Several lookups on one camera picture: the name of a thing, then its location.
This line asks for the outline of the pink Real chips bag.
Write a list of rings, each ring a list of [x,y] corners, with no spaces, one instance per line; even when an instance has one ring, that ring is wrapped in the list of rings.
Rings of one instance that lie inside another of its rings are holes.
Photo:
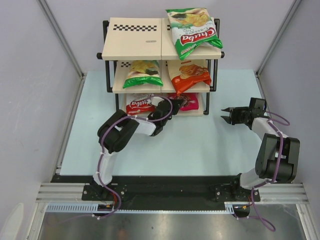
[[[183,100],[180,108],[181,111],[191,111],[199,109],[197,93],[181,93],[180,95],[177,95],[176,93],[169,93],[167,97],[171,100]]]

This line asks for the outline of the orange cassava chips bag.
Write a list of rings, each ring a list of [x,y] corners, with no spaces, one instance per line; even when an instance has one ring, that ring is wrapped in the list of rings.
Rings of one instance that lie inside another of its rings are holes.
[[[168,60],[167,67],[172,86],[178,96],[198,83],[209,86],[212,82],[205,59]]]

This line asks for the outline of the red Chuba chips bag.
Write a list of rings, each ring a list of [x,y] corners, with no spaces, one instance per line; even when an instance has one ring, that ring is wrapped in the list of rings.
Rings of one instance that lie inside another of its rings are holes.
[[[125,110],[128,115],[138,115],[155,111],[152,93],[129,93],[126,95]]]

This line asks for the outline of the green Chuba chips bag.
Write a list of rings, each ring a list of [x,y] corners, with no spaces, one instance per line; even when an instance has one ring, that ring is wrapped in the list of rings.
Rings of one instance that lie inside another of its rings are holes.
[[[160,64],[157,60],[133,60],[122,88],[145,84],[160,87],[164,85],[160,76]]]
[[[206,8],[167,9],[172,42],[180,60],[186,59],[200,45],[223,48],[216,25]]]

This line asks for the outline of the beige three-tier shelf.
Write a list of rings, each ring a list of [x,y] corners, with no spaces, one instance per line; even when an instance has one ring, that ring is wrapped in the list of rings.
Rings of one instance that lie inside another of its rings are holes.
[[[168,62],[178,60],[167,18],[112,17],[102,22],[107,92],[114,108],[126,109],[130,94],[174,94]]]

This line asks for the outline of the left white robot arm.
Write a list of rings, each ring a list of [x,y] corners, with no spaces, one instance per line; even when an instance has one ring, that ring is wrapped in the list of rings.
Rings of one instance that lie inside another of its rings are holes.
[[[97,131],[101,152],[93,175],[93,180],[97,183],[93,194],[100,200],[110,196],[111,188],[108,184],[113,178],[117,153],[126,147],[135,134],[151,137],[158,135],[185,103],[183,99],[170,99],[163,95],[151,95],[146,100],[155,107],[147,117],[129,115],[120,109]]]

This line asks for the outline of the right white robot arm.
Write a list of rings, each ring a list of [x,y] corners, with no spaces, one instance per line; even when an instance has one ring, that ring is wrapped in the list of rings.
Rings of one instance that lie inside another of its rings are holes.
[[[228,107],[223,111],[229,113],[222,117],[228,124],[246,125],[261,139],[255,167],[241,173],[239,183],[230,188],[235,200],[242,201],[251,189],[273,183],[291,183],[296,178],[300,140],[289,137],[275,125],[289,126],[288,120],[283,118],[280,121],[267,116],[267,101],[262,98],[252,97],[249,106]]]

